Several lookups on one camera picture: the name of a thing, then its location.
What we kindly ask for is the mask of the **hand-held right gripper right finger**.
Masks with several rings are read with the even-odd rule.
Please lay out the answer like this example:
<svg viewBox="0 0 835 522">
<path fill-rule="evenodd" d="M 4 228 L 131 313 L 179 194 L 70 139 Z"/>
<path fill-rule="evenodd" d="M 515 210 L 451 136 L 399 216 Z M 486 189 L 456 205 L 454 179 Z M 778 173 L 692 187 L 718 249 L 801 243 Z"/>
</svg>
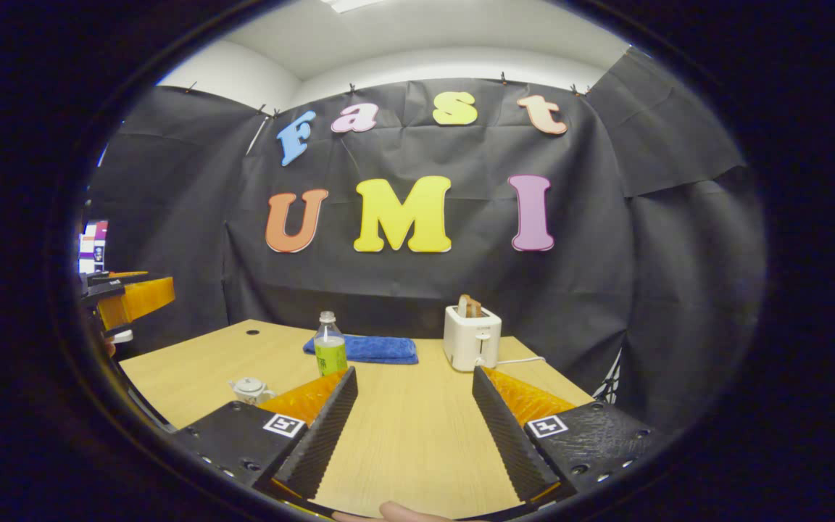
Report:
<svg viewBox="0 0 835 522">
<path fill-rule="evenodd" d="M 560 501 L 604 486 L 647 454 L 660 433 L 603 401 L 574 406 L 478 366 L 473 397 L 517 496 Z"/>
</svg>

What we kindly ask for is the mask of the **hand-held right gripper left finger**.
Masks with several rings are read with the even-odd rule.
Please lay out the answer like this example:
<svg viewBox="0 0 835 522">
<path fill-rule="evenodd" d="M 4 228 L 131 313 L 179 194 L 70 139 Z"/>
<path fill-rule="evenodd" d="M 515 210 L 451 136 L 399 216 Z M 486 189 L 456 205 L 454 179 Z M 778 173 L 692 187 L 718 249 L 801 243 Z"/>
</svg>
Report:
<svg viewBox="0 0 835 522">
<path fill-rule="evenodd" d="M 357 370 L 335 371 L 262 405 L 226 403 L 172 435 L 220 473 L 288 501 L 315 498 L 358 397 Z"/>
</svg>

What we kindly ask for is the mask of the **green label water bottle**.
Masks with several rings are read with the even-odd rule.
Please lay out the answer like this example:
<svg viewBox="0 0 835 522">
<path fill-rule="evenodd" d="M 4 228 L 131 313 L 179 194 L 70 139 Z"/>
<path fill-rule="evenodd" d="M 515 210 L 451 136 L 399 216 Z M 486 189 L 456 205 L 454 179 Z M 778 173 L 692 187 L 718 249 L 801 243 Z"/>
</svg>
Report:
<svg viewBox="0 0 835 522">
<path fill-rule="evenodd" d="M 316 363 L 321 376 L 347 370 L 346 340 L 336 324 L 332 311 L 320 313 L 320 326 L 312 338 Z"/>
</svg>

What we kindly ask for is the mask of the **white teacup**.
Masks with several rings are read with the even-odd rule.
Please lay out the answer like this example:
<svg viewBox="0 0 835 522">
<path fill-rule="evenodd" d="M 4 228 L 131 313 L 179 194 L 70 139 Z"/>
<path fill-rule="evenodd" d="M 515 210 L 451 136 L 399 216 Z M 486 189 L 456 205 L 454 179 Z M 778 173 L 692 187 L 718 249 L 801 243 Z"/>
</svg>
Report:
<svg viewBox="0 0 835 522">
<path fill-rule="evenodd" d="M 251 405 L 261 405 L 276 397 L 276 393 L 269 390 L 265 384 L 258 389 L 242 389 L 240 386 L 233 386 L 232 391 L 238 397 L 238 400 Z"/>
</svg>

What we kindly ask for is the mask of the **computer monitor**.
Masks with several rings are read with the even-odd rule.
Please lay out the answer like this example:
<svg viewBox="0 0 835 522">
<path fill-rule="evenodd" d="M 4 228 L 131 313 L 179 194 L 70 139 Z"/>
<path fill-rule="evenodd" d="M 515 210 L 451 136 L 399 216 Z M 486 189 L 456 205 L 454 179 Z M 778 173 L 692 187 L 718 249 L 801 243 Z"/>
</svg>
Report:
<svg viewBox="0 0 835 522">
<path fill-rule="evenodd" d="M 83 274 L 105 270 L 107 226 L 109 221 L 88 221 L 80 235 L 78 271 Z"/>
</svg>

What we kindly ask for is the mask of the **blue towel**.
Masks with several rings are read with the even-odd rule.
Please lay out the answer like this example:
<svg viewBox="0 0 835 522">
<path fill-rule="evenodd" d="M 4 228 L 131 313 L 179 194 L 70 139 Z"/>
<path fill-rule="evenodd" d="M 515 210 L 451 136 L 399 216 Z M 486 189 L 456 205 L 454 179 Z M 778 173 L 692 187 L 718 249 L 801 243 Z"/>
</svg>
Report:
<svg viewBox="0 0 835 522">
<path fill-rule="evenodd" d="M 418 364 L 413 340 L 375 335 L 341 335 L 345 343 L 346 360 L 389 365 Z"/>
</svg>

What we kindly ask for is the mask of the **white toaster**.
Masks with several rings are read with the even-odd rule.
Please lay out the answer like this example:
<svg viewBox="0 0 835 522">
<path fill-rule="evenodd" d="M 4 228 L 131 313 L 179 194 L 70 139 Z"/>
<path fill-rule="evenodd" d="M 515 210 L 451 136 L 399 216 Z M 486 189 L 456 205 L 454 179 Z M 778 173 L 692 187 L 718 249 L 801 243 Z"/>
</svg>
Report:
<svg viewBox="0 0 835 522">
<path fill-rule="evenodd" d="M 457 371 L 498 365 L 502 321 L 484 307 L 481 311 L 479 318 L 465 318 L 458 315 L 456 305 L 445 307 L 444 354 Z"/>
</svg>

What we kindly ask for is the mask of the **ceiling light panel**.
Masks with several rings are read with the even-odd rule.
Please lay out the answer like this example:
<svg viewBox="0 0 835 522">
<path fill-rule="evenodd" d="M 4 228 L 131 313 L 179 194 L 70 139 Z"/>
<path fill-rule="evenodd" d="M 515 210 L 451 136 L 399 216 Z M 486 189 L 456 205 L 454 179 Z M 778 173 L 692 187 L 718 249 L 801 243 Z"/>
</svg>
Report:
<svg viewBox="0 0 835 522">
<path fill-rule="evenodd" d="M 378 4 L 385 0 L 321 0 L 322 3 L 327 4 L 335 12 L 342 14 L 352 10 L 362 9 L 363 7 L 371 6 L 371 4 Z"/>
</svg>

